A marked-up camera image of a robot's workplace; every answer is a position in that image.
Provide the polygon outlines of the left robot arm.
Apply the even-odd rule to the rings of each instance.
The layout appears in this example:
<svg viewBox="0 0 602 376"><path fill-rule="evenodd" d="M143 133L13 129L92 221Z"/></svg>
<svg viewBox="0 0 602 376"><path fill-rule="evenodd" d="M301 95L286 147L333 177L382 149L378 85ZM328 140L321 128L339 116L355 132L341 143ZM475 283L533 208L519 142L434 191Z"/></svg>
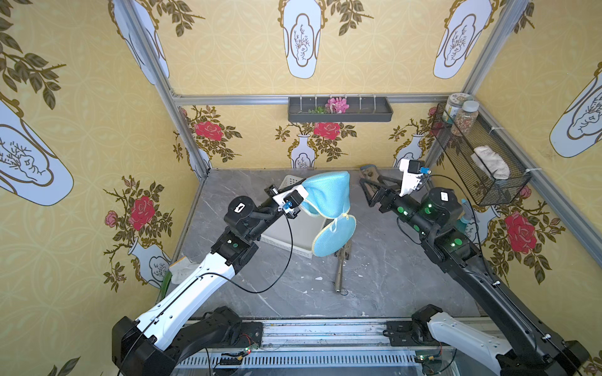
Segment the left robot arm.
<svg viewBox="0 0 602 376"><path fill-rule="evenodd" d="M241 334L241 318L222 306L200 321L193 314L254 257L263 232L281 217L296 218L307 190L291 185L266 189L268 199L256 205L236 197L228 206L227 224L210 252L178 287L136 320L127 316L112 329L112 360L120 375L170 375L175 367L202 349L233 345Z"/></svg>

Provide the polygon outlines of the turquoise mesh laundry bag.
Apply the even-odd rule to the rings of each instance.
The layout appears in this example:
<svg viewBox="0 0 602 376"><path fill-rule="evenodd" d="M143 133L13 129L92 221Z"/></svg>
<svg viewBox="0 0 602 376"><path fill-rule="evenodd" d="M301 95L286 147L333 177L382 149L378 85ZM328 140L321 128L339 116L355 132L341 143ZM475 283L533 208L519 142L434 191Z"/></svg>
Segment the turquoise mesh laundry bag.
<svg viewBox="0 0 602 376"><path fill-rule="evenodd" d="M354 235L357 220L351 210L351 174L347 171L325 172L301 183L307 191L301 206L309 216L330 220L314 239L311 249L315 256L336 253Z"/></svg>

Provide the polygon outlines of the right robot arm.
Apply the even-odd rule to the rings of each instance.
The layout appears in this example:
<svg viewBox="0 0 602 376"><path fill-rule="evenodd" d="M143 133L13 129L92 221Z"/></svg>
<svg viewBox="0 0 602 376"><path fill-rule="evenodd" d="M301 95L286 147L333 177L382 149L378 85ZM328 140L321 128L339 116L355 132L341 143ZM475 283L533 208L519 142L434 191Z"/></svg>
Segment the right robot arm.
<svg viewBox="0 0 602 376"><path fill-rule="evenodd" d="M430 190L421 201L401 194L400 180L362 178L369 206L392 212L418 234L429 260L464 288L503 334L488 336L438 309L426 308L430 335L481 363L496 375L574 375L589 358L578 341L566 341L544 324L499 279L481 246L459 232L454 223L462 213L455 191Z"/></svg>

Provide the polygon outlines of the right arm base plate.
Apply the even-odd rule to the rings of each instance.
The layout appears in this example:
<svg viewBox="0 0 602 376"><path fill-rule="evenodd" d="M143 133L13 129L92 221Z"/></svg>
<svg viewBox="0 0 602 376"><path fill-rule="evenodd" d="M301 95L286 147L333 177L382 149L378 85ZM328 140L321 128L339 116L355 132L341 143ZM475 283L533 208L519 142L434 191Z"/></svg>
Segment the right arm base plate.
<svg viewBox="0 0 602 376"><path fill-rule="evenodd" d="M387 321L383 335L393 347L401 346L448 346L431 335L426 324L415 321Z"/></svg>

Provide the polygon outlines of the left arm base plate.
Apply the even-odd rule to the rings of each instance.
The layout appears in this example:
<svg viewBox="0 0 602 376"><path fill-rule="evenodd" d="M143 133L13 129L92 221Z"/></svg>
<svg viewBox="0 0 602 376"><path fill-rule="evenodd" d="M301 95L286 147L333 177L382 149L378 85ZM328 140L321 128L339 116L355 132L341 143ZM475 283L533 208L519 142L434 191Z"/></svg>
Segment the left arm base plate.
<svg viewBox="0 0 602 376"><path fill-rule="evenodd" d="M251 348L262 346L263 323L260 321L243 321L236 338L235 348Z"/></svg>

